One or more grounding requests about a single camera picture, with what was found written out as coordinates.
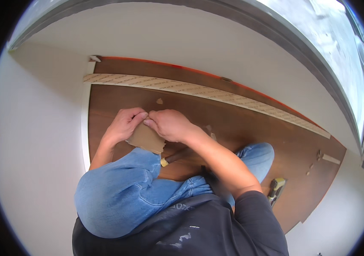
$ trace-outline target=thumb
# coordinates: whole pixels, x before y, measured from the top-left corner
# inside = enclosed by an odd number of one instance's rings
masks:
[[[130,125],[135,128],[139,125],[142,120],[144,120],[148,116],[147,112],[141,112],[138,115],[134,116],[134,118],[130,121]]]
[[[152,119],[144,120],[144,124],[158,133],[158,125],[155,123],[154,120]]]

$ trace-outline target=cardboard fragment on floor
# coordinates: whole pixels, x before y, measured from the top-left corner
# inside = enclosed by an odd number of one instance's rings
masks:
[[[164,151],[165,139],[141,122],[127,140],[128,144],[160,155]]]

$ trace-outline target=hand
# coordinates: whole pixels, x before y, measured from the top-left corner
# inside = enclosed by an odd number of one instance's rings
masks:
[[[144,124],[155,130],[159,136],[167,141],[182,142],[195,134],[204,133],[198,126],[192,124],[182,113],[166,109],[149,112],[151,120],[144,120]]]
[[[148,113],[142,108],[119,110],[101,139],[101,144],[113,148],[118,142],[128,140],[137,125],[147,116]]]

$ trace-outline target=black t-shirt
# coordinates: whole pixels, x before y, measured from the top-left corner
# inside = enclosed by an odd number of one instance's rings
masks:
[[[286,238],[266,196],[246,192],[235,207],[233,215],[230,205],[214,194],[191,197],[115,239],[92,235],[77,218],[74,256],[288,255]]]

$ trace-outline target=blue jeans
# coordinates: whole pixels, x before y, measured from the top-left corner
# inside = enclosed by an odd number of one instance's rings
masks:
[[[270,144],[248,145],[237,153],[259,182],[272,165]],[[84,227],[101,238],[119,238],[174,202],[212,193],[202,176],[184,182],[157,179],[160,156],[135,148],[118,161],[86,172],[74,202]],[[233,197],[229,203],[234,205]]]

